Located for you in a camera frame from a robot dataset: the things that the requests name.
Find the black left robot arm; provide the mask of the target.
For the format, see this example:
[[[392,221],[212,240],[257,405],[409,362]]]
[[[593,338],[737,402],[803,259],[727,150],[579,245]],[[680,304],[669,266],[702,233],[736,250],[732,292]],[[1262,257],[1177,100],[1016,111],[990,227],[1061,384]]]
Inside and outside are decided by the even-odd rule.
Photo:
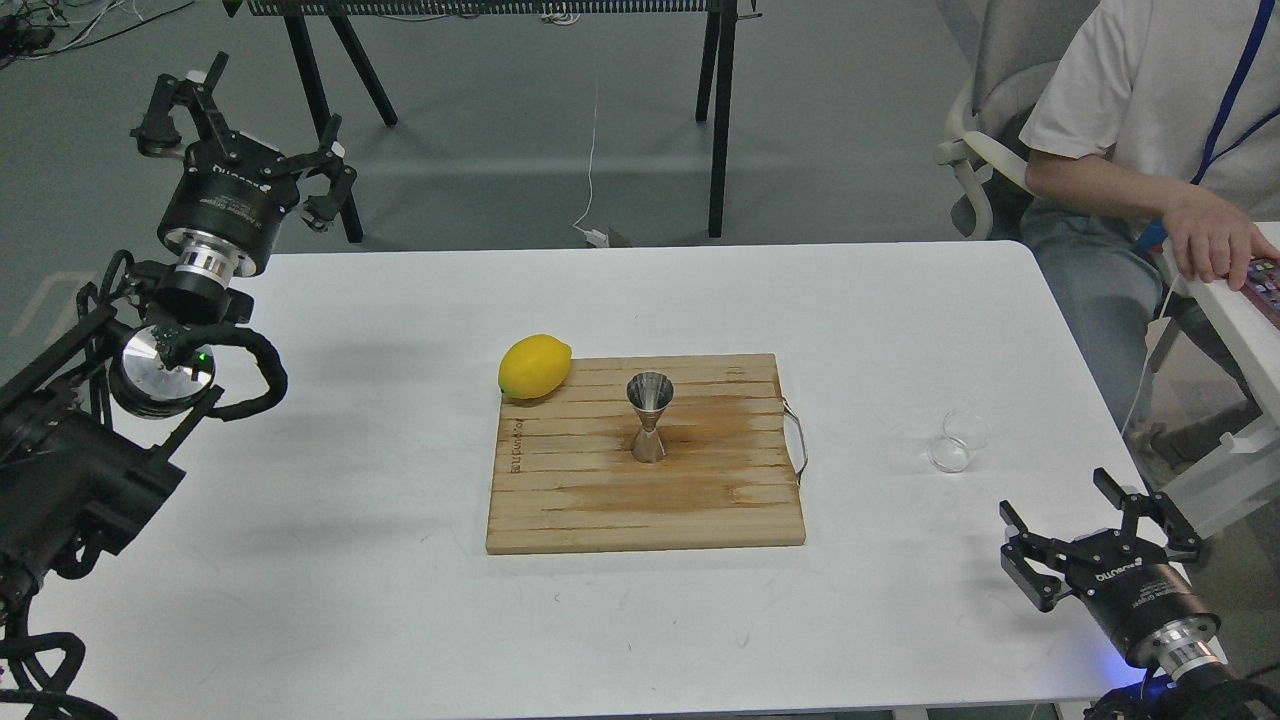
[[[3,702],[28,719],[110,717],[70,692],[83,641],[29,630],[35,596],[49,574],[87,577],[142,532],[183,480],[172,459],[202,420],[285,397],[280,354],[250,328],[253,300],[233,282],[265,272],[292,211],[326,231],[355,184],[338,115],[297,155],[232,129],[212,96],[227,61],[159,76],[132,131],[143,155],[183,165],[157,227],[173,261],[115,252],[79,288],[76,324],[3,387]]]

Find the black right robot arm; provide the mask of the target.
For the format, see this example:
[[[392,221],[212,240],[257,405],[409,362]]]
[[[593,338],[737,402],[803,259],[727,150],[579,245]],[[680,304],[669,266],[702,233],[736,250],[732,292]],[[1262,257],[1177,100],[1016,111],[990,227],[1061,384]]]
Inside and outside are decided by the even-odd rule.
[[[1235,673],[1210,647],[1221,621],[1176,570],[1194,562],[1203,541],[1164,492],[1124,489],[1105,469],[1094,487],[1121,515],[1073,541],[1034,533],[1009,501],[1002,569],[1048,612],[1068,597],[1087,609],[1140,682],[1115,688],[1085,719],[1275,719],[1277,693]]]

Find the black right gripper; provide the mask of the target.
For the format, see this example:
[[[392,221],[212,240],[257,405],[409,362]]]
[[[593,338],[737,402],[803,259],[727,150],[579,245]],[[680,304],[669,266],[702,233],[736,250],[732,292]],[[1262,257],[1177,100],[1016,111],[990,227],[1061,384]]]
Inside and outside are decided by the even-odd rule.
[[[1041,612],[1078,594],[1132,667],[1180,671],[1188,664],[1206,664],[1220,618],[1169,561],[1197,562],[1203,548],[1199,533],[1164,492],[1125,491],[1103,468],[1093,470],[1093,484],[1123,514],[1117,530],[1068,543],[1030,532],[1002,500],[1001,568]],[[1165,534],[1165,548],[1138,537],[1143,518]]]

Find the person's hand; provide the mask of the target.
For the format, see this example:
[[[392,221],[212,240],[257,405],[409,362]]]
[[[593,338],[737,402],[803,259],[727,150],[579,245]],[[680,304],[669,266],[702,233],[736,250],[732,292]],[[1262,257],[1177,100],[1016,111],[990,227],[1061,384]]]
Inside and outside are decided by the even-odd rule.
[[[1180,191],[1161,217],[1180,274],[1206,284],[1225,281],[1240,291],[1252,260],[1276,261],[1277,249],[1228,200],[1197,186]]]

